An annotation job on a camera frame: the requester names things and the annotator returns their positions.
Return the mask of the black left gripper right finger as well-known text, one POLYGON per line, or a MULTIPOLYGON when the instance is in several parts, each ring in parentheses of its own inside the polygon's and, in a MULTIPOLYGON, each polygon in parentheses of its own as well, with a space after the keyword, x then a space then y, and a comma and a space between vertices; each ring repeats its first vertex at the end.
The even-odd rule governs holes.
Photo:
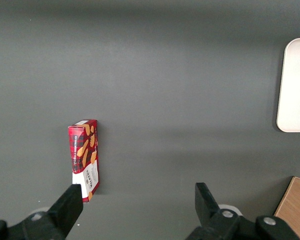
POLYGON ((204 182, 195 184, 195 210, 200 222, 188 240, 298 240, 281 218, 260 215, 254 222, 229 208, 221 209, 204 182))

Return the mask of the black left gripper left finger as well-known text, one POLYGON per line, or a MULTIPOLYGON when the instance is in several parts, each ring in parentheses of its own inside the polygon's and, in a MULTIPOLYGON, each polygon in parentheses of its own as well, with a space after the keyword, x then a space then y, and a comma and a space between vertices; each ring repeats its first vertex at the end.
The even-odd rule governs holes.
POLYGON ((0 219, 0 240, 64 240, 83 211, 82 188, 72 184, 47 210, 8 226, 0 219))

